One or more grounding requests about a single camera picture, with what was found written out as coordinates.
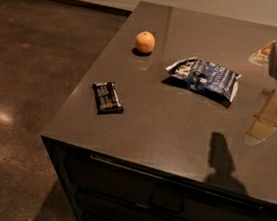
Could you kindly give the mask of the dark cabinet with drawers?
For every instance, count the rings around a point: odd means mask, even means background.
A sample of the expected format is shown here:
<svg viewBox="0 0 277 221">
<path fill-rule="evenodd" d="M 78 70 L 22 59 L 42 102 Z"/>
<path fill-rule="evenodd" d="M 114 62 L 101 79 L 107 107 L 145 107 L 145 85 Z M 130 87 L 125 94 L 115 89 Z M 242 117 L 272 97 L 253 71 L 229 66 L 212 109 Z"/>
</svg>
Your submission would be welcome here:
<svg viewBox="0 0 277 221">
<path fill-rule="evenodd" d="M 152 52 L 136 49 L 151 32 Z M 277 131 L 244 136 L 275 85 L 250 55 L 273 26 L 139 4 L 42 140 L 79 221 L 277 221 Z M 237 72 L 230 103 L 190 91 L 166 68 L 197 57 Z M 97 114 L 94 83 L 114 82 L 123 113 Z"/>
</svg>

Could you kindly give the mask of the orange fruit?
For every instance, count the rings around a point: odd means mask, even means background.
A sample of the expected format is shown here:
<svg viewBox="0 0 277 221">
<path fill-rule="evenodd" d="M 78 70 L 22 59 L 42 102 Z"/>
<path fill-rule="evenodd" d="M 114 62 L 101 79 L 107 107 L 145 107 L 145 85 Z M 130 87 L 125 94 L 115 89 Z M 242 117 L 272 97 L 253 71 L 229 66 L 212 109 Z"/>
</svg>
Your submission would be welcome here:
<svg viewBox="0 0 277 221">
<path fill-rule="evenodd" d="M 153 51 L 155 46 L 155 37 L 151 34 L 151 32 L 145 31 L 140 32 L 136 38 L 136 49 L 143 54 L 147 54 Z"/>
</svg>

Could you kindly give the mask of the blue chip bag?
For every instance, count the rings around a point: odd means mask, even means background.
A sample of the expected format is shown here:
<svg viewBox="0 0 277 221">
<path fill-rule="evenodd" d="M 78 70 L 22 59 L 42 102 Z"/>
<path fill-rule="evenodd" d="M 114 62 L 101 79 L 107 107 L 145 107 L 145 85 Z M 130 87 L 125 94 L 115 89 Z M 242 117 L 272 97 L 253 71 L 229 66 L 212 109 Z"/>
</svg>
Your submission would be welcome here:
<svg viewBox="0 0 277 221">
<path fill-rule="evenodd" d="M 230 103 L 238 92 L 241 76 L 231 69 L 197 57 L 175 62 L 169 65 L 166 71 L 173 78 L 184 81 L 190 91 L 220 95 Z"/>
</svg>

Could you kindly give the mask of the black snack bar wrapper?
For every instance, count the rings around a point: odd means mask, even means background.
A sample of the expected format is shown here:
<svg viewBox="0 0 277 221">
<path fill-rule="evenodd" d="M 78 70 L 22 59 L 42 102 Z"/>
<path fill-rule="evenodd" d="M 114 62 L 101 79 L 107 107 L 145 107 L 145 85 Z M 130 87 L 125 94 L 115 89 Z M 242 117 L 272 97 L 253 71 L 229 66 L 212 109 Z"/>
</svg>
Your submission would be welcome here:
<svg viewBox="0 0 277 221">
<path fill-rule="evenodd" d="M 119 102 L 114 82 L 94 83 L 92 89 L 98 115 L 123 113 L 124 108 Z"/>
</svg>

